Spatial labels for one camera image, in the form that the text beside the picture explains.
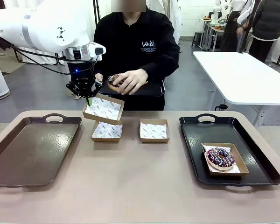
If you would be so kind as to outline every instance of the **person in black jacket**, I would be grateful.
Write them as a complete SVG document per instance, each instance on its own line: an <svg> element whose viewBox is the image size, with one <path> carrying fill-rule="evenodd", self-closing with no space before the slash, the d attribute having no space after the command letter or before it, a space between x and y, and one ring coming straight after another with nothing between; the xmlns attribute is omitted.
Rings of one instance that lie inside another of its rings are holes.
<svg viewBox="0 0 280 224"><path fill-rule="evenodd" d="M124 12L105 16L96 28L94 42L106 47L103 60L95 66L96 79L102 82L119 74L113 84L123 81L118 89L122 96L117 98L125 101L125 110L163 110L164 96L133 94L146 81L162 82L179 67L180 48L173 37L172 23L166 15L149 10L145 0L122 3Z"/></svg>
<svg viewBox="0 0 280 224"><path fill-rule="evenodd" d="M249 54L265 62L274 41L280 38L280 0L262 0L253 21Z"/></svg>

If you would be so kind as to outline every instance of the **shirt logo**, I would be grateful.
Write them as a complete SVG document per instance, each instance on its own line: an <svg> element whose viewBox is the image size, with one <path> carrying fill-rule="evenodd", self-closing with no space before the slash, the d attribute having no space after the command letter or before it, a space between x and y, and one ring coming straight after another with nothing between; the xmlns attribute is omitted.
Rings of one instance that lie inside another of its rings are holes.
<svg viewBox="0 0 280 224"><path fill-rule="evenodd" d="M142 42L142 48L141 51L145 53L153 53L156 50L156 44L154 41L146 41Z"/></svg>

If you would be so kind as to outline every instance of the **black puffer jacket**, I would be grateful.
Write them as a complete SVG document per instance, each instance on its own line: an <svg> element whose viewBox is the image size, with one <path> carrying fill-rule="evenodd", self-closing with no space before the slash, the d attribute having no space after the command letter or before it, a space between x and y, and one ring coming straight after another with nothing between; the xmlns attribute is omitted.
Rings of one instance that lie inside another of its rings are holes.
<svg viewBox="0 0 280 224"><path fill-rule="evenodd" d="M255 37L275 40L280 37L280 0L262 0L253 21Z"/></svg>

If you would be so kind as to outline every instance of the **black jacket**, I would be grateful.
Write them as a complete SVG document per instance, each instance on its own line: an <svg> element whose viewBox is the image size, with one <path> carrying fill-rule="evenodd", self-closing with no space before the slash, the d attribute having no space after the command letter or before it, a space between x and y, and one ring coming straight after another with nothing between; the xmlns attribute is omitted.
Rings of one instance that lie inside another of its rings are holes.
<svg viewBox="0 0 280 224"><path fill-rule="evenodd" d="M94 42L106 47L103 60L95 65L95 73L107 78L142 68L149 80L164 79L179 67L180 48L173 32L166 15L148 8L130 27L125 24L122 13L105 16L94 35Z"/></svg>
<svg viewBox="0 0 280 224"><path fill-rule="evenodd" d="M280 0L262 0L253 21L255 37L275 40L280 37Z"/></svg>

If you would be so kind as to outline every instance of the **hand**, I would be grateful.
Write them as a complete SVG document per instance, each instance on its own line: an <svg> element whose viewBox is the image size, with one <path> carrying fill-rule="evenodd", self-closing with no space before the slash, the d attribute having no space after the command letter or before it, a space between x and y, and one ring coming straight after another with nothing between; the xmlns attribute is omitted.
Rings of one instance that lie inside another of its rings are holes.
<svg viewBox="0 0 280 224"><path fill-rule="evenodd" d="M113 85L117 85L125 79L123 84L118 88L117 92L125 95L129 92L129 95L133 95L138 89L147 81L148 74L143 69L134 71L127 71L119 74L119 77L113 82Z"/></svg>
<svg viewBox="0 0 280 224"><path fill-rule="evenodd" d="M103 79L104 79L103 75L100 73L95 74L95 78L101 83L103 82Z"/></svg>
<svg viewBox="0 0 280 224"><path fill-rule="evenodd" d="M239 28L237 29L237 34L238 34L238 35L239 35L239 34L242 34L243 31L244 31L244 28L239 27Z"/></svg>

